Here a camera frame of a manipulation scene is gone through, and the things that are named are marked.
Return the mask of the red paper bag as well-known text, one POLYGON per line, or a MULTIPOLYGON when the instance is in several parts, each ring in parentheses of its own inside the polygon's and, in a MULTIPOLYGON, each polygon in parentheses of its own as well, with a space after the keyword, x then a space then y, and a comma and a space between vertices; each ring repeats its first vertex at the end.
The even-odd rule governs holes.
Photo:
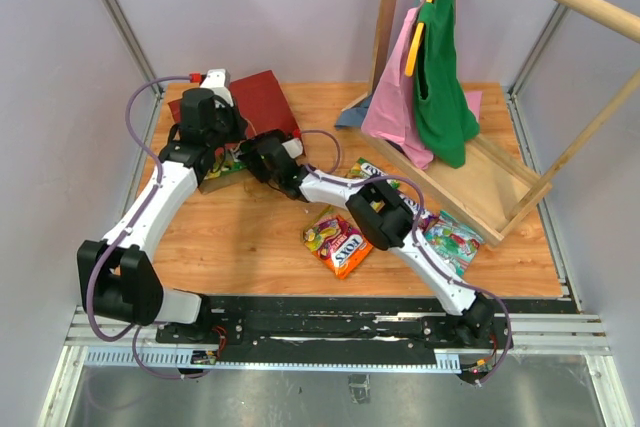
MULTIPOLYGON (((300 138, 298 122, 272 73, 262 72, 230 82, 229 89, 233 105, 248 122, 247 139, 272 129, 300 138)), ((239 149, 240 143, 212 146, 214 110, 233 105, 199 85, 185 90, 178 101, 178 116, 167 144, 159 154, 163 171, 182 169, 194 187, 203 193, 220 188, 221 178, 205 180, 204 177, 213 168, 217 156, 226 148, 239 149)))

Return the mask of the green snack packet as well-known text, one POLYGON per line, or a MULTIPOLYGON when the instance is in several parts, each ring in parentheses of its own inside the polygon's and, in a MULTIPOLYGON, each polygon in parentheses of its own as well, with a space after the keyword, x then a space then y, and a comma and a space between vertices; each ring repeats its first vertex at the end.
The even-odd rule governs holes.
POLYGON ((359 157, 346 174, 347 178, 356 180, 380 176, 387 176, 387 173, 364 157, 359 157))

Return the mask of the orange Fox's candy packet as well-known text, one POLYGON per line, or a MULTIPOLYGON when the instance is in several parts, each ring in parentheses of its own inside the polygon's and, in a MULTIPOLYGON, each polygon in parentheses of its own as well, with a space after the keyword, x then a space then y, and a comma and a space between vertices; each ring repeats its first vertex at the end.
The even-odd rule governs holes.
POLYGON ((362 232, 331 206, 325 207, 301 236, 303 245, 340 280, 346 279, 374 249, 362 232))

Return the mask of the pink shirt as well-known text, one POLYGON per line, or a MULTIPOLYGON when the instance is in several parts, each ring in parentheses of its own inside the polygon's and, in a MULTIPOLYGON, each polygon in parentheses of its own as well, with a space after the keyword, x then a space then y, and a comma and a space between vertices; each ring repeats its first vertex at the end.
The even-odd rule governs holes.
MULTIPOLYGON (((424 146, 418 136, 413 112, 414 78, 404 75, 419 9, 412 8, 405 16, 403 27, 373 94, 362 131, 372 137, 395 143, 416 167, 424 169, 438 158, 424 146)), ((468 96, 465 92, 464 95, 478 120, 479 96, 468 96)))

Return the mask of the purple snack packet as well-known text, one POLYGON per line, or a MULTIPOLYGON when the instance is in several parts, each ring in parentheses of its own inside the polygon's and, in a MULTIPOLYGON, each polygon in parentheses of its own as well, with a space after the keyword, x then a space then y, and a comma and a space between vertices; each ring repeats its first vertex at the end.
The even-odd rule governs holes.
POLYGON ((437 214, 433 214, 425 207, 421 207, 420 203, 411 197, 407 196, 403 192, 398 192, 400 198, 405 202, 405 204, 411 209, 414 215, 419 215, 418 228, 423 233, 426 234, 439 220, 439 216, 437 214))

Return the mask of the green shirt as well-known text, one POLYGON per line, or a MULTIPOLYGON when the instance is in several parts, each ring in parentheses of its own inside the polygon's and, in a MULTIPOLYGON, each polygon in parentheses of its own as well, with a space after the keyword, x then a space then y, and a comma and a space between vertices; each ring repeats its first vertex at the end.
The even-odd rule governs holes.
POLYGON ((435 157, 453 168, 466 161, 465 143, 480 132, 457 76, 455 0, 445 0, 418 53, 413 112, 418 136, 435 157))

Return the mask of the teal Fox's candy packet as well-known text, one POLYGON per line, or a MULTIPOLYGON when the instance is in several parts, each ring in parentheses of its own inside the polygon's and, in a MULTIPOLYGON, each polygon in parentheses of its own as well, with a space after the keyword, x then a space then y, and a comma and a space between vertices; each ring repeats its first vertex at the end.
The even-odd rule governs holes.
POLYGON ((466 224, 441 210, 430 216, 424 236, 432 249, 458 276, 463 277, 484 239, 466 224))

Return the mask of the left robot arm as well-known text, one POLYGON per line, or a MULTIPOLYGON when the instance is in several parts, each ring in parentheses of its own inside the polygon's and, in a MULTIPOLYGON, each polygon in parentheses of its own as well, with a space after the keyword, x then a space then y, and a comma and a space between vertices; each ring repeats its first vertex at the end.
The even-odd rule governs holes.
POLYGON ((246 120, 226 86, 200 85, 180 100, 180 120, 152 157, 153 173, 124 217, 99 241, 77 252, 82 303, 92 326, 98 317, 147 326, 178 323, 190 341, 207 340, 214 318, 202 296, 163 286, 152 261, 169 224, 213 169, 216 153, 245 138, 246 120))

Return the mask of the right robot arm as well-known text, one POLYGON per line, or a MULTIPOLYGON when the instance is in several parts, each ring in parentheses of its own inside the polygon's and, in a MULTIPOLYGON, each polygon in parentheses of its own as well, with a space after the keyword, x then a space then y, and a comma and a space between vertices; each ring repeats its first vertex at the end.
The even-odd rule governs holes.
POLYGON ((288 198, 346 209, 369 243, 403 260, 436 295, 450 317, 455 339, 474 347, 486 339, 494 305, 442 260, 419 231, 424 199, 409 204, 388 175, 338 177, 296 161, 275 132, 243 141, 240 160, 262 183, 273 183, 288 198))

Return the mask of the blue-grey cloth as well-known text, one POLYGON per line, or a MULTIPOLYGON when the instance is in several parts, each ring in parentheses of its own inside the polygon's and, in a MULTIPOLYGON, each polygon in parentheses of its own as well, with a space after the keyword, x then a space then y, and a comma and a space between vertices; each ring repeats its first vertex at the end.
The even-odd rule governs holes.
POLYGON ((351 106, 344 109, 338 116, 334 127, 340 129, 360 130, 369 110, 371 95, 357 100, 351 106))

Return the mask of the wooden clothes rack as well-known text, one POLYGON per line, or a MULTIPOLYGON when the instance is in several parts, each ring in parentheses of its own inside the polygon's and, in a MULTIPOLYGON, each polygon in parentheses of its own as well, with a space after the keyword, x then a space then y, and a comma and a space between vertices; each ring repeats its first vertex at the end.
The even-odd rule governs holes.
MULTIPOLYGON (((605 0, 553 1, 557 6, 517 75, 512 87, 514 91, 524 86, 546 47, 547 39, 553 35, 569 10, 632 41, 639 39, 638 16, 605 0)), ((484 135, 478 135, 468 143, 467 161, 463 167, 453 169, 435 161, 425 170, 418 169, 387 141, 368 135, 362 138, 445 209, 473 227, 489 244, 498 245, 551 190, 552 178, 638 87, 639 76, 633 74, 544 174, 536 173, 484 135)))

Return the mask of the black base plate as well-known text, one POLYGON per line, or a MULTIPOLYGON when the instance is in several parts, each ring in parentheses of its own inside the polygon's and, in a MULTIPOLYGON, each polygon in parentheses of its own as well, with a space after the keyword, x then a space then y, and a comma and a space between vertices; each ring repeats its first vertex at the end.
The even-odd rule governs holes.
POLYGON ((233 363, 312 368, 434 362, 439 349, 473 356, 513 345, 502 309, 483 301, 462 318, 433 297, 212 295, 197 325, 168 323, 160 344, 214 345, 233 363))

